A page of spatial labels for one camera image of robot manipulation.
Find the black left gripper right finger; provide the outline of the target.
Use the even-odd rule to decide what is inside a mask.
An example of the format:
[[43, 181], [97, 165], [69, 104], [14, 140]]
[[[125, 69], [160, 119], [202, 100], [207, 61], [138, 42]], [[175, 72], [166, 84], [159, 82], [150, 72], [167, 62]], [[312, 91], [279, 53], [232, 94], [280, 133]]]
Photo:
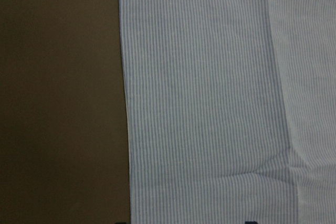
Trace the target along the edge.
[[257, 220], [246, 220], [244, 221], [244, 224], [260, 224], [260, 222]]

